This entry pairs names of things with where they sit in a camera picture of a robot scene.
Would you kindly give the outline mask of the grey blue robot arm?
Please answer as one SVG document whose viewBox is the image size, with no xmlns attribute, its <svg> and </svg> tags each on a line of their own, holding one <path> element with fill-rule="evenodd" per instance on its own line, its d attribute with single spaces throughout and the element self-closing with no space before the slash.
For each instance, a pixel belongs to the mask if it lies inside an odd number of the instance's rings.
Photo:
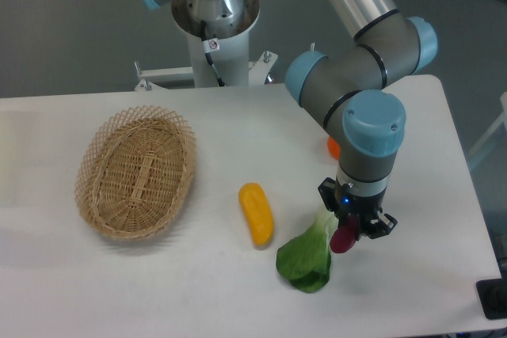
<svg viewBox="0 0 507 338">
<path fill-rule="evenodd" d="M 150 9 L 170 4 L 187 35 L 194 84 L 249 85 L 248 32 L 259 15 L 257 0 L 143 0 Z M 406 112 L 387 86 L 428 65 L 438 50 L 433 27 L 405 18 L 392 0 L 330 0 L 354 40 L 338 59 L 305 51 L 290 65 L 284 83 L 298 105 L 341 148 L 337 174 L 318 190 L 338 218 L 339 237 L 388 235 L 396 220 L 382 201 Z"/>
</svg>

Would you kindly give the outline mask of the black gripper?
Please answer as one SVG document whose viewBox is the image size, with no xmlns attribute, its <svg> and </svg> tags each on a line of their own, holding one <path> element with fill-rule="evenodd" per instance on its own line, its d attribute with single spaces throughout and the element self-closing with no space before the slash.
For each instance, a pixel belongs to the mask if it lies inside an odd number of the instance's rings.
<svg viewBox="0 0 507 338">
<path fill-rule="evenodd" d="M 370 239 L 377 239 L 389 235 L 397 226 L 396 218 L 383 213 L 385 190 L 374 196 L 358 196 L 352 194 L 351 185 L 327 177 L 318 192 L 326 209 L 338 220 L 337 232 L 341 235 L 356 235 L 357 228 Z"/>
</svg>

